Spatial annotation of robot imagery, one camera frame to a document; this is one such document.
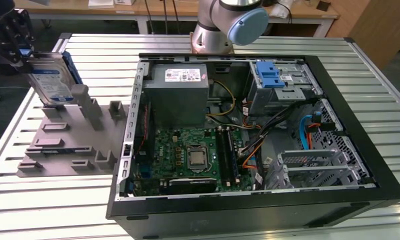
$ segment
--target power supply label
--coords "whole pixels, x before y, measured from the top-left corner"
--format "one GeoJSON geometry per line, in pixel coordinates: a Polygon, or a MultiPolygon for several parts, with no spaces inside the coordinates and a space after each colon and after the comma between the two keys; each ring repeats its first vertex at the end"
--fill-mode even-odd
{"type": "Polygon", "coordinates": [[[165,82],[200,82],[200,69],[166,69],[165,82]]]}
{"type": "Polygon", "coordinates": [[[32,76],[48,99],[57,102],[69,102],[74,99],[66,84],[62,83],[62,75],[58,70],[34,69],[32,76]]]}

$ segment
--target blue drive bay latch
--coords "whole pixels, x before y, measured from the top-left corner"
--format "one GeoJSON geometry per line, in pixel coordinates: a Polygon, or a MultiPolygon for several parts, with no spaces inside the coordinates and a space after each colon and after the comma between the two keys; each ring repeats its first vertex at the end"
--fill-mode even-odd
{"type": "Polygon", "coordinates": [[[285,86],[280,80],[280,71],[271,61],[257,61],[256,70],[263,88],[283,88],[285,86]]]}

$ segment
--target wooden desk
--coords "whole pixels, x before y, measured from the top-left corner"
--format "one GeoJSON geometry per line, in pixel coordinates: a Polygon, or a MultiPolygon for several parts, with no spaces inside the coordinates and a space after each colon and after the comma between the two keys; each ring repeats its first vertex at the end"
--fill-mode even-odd
{"type": "MultiPolygon", "coordinates": [[[[324,37],[331,28],[332,22],[339,18],[337,12],[332,7],[327,11],[316,9],[319,0],[311,0],[312,6],[303,1],[297,1],[292,8],[293,24],[315,24],[319,25],[313,34],[315,37],[324,37]]],[[[114,8],[89,9],[89,0],[50,0],[49,6],[42,6],[28,0],[14,0],[16,7],[26,9],[32,19],[52,20],[134,20],[137,21],[138,33],[148,34],[148,11],[144,0],[137,0],[132,6],[116,5],[114,8]]],[[[180,21],[197,21],[197,1],[196,0],[174,0],[176,10],[180,21]]],[[[153,21],[162,21],[164,5],[160,0],[148,0],[150,18],[153,21]]],[[[170,0],[166,0],[168,20],[174,21],[174,10],[170,0]]],[[[269,23],[283,24],[288,19],[269,17],[269,23]]]]}

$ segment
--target aluminum table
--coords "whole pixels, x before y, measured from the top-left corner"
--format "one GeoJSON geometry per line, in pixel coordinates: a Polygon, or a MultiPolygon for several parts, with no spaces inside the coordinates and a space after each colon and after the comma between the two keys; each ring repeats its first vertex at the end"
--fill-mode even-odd
{"type": "MultiPolygon", "coordinates": [[[[54,51],[70,52],[98,104],[130,101],[138,53],[189,53],[185,35],[73,34],[54,51]]],[[[261,37],[239,54],[316,55],[400,182],[400,93],[355,43],[341,38],[261,37]]],[[[16,176],[44,113],[33,89],[0,140],[0,240],[130,239],[105,219],[110,175],[16,176]]],[[[400,239],[400,203],[328,228],[202,236],[196,239],[400,239]]]]}

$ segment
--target floor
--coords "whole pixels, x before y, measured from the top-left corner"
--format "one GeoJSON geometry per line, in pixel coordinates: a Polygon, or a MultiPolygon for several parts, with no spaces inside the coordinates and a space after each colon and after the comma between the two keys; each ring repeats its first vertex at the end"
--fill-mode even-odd
{"type": "MultiPolygon", "coordinates": [[[[98,34],[137,34],[137,25],[133,21],[72,21],[53,20],[50,28],[45,28],[40,20],[33,20],[33,30],[36,36],[34,49],[38,51],[49,51],[61,33],[98,33],[98,34]]],[[[181,22],[180,32],[188,34],[194,29],[194,22],[181,22]]],[[[153,22],[156,34],[165,34],[165,26],[162,22],[153,22]]],[[[168,28],[169,34],[177,33],[176,25],[168,28]]],[[[400,91],[400,52],[388,64],[383,73],[400,91]]],[[[29,84],[22,75],[2,76],[0,74],[0,137],[12,120],[14,112],[21,104],[29,84]]]]}

